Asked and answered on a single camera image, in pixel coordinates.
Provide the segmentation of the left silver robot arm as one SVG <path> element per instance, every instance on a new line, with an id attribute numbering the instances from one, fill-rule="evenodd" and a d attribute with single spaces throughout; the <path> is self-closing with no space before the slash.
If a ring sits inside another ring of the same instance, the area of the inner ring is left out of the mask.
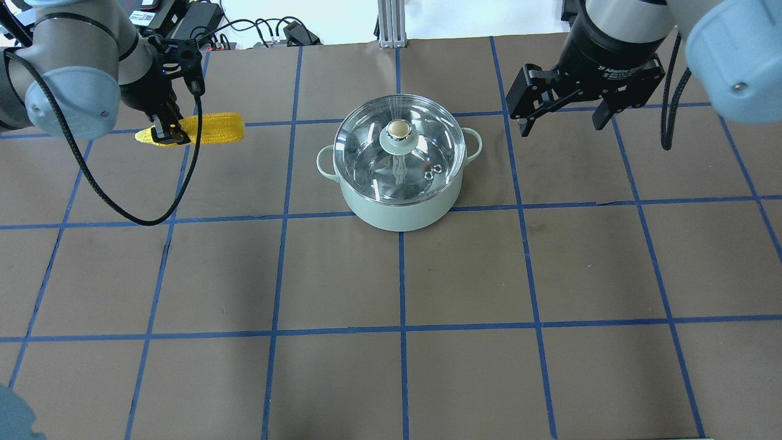
<path id="1" fill-rule="evenodd" d="M 194 139 L 181 127 L 172 87 L 185 79 L 203 95 L 201 53 L 187 41 L 144 37 L 116 1 L 32 1 L 32 45 L 2 49 L 2 131 L 37 127 L 62 137 L 43 78 L 76 139 L 97 139 L 114 130 L 120 104 L 142 111 L 162 145 Z"/>

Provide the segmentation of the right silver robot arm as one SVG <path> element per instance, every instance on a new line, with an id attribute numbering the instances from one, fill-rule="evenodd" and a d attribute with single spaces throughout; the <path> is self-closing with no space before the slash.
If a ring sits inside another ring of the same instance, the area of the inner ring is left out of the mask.
<path id="1" fill-rule="evenodd" d="M 779 1 L 565 1 L 561 19 L 570 29 L 556 65 L 525 64 L 506 93 L 523 136 L 570 103 L 600 100 L 596 129 L 644 106 L 665 76 L 657 50 L 673 31 L 720 116 L 780 121 Z"/>

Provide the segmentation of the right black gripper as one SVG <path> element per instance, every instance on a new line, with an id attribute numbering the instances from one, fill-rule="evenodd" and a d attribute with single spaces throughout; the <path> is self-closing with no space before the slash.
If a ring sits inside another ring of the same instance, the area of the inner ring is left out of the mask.
<path id="1" fill-rule="evenodd" d="M 506 93 L 511 119 L 522 137 L 534 123 L 563 106 L 563 98 L 575 93 L 576 102 L 602 98 L 593 114 L 595 130 L 602 130 L 612 117 L 628 106 L 639 108 L 652 97 L 665 70 L 656 55 L 662 39 L 626 42 L 604 33 L 586 12 L 570 20 L 570 33 L 553 70 L 524 64 Z"/>

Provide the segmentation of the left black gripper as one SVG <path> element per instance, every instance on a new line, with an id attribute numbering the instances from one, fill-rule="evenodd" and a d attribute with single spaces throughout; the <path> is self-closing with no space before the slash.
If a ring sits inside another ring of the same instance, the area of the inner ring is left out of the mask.
<path id="1" fill-rule="evenodd" d="M 182 78 L 194 98 L 205 94 L 203 56 L 196 40 L 154 35 L 139 37 L 133 48 L 133 53 L 120 59 L 121 101 L 153 122 L 150 134 L 154 143 L 164 147 L 190 143 L 181 125 L 183 117 L 172 83 Z"/>

